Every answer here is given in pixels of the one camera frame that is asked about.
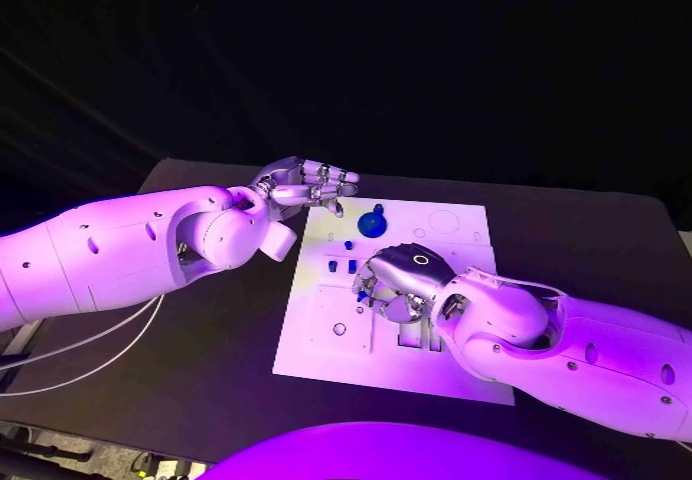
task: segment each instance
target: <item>table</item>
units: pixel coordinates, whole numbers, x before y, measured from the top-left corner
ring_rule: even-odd
[[[244,185],[257,167],[163,160],[142,192]],[[664,204],[649,197],[364,175],[365,197],[485,205],[498,272],[692,327],[691,259]],[[308,214],[287,224],[302,232]],[[518,392],[517,407],[272,374],[299,248],[166,296],[150,331],[97,375],[0,399],[0,419],[174,457],[218,462],[302,427],[390,421],[521,446],[613,478],[692,471],[672,442],[629,436]],[[35,352],[73,343],[136,308],[51,319]],[[146,317],[88,346],[25,367],[11,391],[78,376],[123,349]],[[404,448],[403,457],[424,446]]]

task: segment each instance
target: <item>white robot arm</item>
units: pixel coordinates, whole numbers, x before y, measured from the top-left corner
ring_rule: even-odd
[[[537,297],[524,286],[553,290]],[[380,300],[378,291],[398,296]],[[478,269],[458,274],[417,244],[385,248],[354,293],[388,320],[430,316],[465,370],[633,435],[692,441],[692,332]]]
[[[0,330],[47,317],[135,305],[261,250],[296,241],[280,220],[308,206],[342,215],[355,173],[298,157],[250,187],[195,187],[100,201],[0,238]]]

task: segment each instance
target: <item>blue object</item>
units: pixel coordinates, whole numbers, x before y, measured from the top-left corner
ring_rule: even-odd
[[[368,238],[378,238],[387,232],[385,209],[378,203],[372,212],[364,214],[358,219],[358,231]]]

